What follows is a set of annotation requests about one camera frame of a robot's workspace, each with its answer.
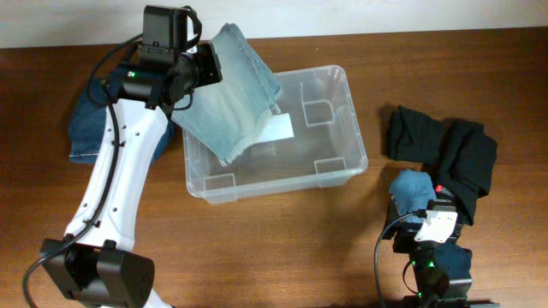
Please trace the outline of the small black folded garment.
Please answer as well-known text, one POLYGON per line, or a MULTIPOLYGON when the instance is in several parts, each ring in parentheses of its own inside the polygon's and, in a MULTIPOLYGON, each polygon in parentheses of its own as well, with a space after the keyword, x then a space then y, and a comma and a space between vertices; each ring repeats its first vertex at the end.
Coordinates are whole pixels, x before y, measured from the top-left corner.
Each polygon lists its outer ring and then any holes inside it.
POLYGON ((400 105, 390 116, 387 155, 396 161, 433 165, 440 156, 444 132, 442 122, 400 105))

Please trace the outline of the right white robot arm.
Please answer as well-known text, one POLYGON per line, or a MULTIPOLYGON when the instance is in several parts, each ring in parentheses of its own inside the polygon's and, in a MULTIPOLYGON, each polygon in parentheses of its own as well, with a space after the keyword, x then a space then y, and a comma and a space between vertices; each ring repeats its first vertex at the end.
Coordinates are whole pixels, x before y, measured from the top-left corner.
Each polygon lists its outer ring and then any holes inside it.
POLYGON ((405 254, 402 271, 413 271, 416 289, 403 298, 403 307, 499 307, 488 299, 470 300, 472 251, 456 244, 462 231, 454 203, 430 200, 424 209, 399 214, 396 201, 388 205, 384 229, 374 250, 374 272, 379 301, 385 306, 378 272, 378 252, 391 240, 394 253, 405 254))

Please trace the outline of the light blue jeans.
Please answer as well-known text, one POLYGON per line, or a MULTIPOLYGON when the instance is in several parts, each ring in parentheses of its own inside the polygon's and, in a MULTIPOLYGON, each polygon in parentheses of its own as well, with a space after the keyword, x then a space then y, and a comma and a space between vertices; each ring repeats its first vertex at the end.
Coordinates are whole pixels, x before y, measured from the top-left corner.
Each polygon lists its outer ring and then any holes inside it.
POLYGON ((226 166, 257 143, 267 121, 281 113, 277 97, 282 86, 236 24, 223 25, 211 45, 223 79, 196 88, 187 110, 182 107, 190 100, 179 100, 171 120, 226 166))

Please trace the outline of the white label in bin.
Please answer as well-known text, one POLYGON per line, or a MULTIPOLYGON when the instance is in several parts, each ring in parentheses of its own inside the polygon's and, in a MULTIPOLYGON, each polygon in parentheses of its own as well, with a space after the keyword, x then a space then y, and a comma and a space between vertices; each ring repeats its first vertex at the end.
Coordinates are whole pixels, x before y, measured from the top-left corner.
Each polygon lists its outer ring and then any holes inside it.
POLYGON ((263 126, 255 143, 265 143, 294 138, 294 129, 289 113, 270 117, 263 126))

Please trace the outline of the dark blue jeans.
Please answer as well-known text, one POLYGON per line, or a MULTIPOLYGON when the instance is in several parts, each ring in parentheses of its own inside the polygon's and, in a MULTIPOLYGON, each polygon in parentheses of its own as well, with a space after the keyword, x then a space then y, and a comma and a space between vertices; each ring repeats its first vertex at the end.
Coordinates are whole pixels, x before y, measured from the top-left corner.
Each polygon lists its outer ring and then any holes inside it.
POLYGON ((71 115, 68 124, 71 151, 68 157, 72 163, 95 164, 98 156, 106 120, 101 84, 101 79, 93 79, 91 84, 91 96, 99 105, 94 104, 83 92, 71 115))

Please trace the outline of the clear plastic storage bin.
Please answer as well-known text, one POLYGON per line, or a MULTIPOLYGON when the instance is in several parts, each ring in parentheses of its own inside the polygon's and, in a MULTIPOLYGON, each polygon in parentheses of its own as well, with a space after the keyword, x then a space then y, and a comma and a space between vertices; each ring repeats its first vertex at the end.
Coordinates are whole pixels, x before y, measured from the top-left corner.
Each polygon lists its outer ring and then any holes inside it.
POLYGON ((186 188, 210 204, 316 187, 336 187, 366 171, 368 158, 347 74, 337 65, 276 75, 277 104, 294 138, 247 148, 223 166, 191 133, 183 134, 186 188))

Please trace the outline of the large black garment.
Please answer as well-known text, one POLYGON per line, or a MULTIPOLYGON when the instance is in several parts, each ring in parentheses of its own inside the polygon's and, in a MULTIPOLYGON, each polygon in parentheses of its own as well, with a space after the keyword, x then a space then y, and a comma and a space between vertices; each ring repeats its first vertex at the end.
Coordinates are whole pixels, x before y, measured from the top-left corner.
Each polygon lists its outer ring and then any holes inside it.
POLYGON ((435 185, 449 191, 463 223, 474 224, 477 201, 491 190, 497 142, 478 122, 455 121, 444 141, 435 185))

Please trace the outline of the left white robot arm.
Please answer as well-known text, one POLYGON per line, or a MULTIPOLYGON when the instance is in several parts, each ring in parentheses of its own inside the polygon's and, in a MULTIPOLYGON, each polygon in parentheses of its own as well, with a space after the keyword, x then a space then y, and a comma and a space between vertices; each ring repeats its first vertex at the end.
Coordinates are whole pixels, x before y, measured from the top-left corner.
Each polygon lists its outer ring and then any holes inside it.
POLYGON ((100 90, 101 146, 86 192, 61 240, 43 242, 36 266, 62 295, 87 307, 160 307, 155 265, 134 253, 140 198, 152 157, 179 101, 222 79, 211 44, 188 7, 148 5, 143 31, 126 42, 100 90))

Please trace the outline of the blue folded cloth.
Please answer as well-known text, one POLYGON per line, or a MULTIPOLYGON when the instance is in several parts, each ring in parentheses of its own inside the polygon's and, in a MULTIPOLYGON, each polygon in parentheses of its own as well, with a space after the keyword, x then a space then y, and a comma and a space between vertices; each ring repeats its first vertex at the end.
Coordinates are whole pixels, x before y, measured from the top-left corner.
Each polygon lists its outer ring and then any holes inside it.
POLYGON ((389 193, 398 216, 425 210, 430 200, 437 198, 431 176, 426 172, 405 169, 390 183, 389 193))

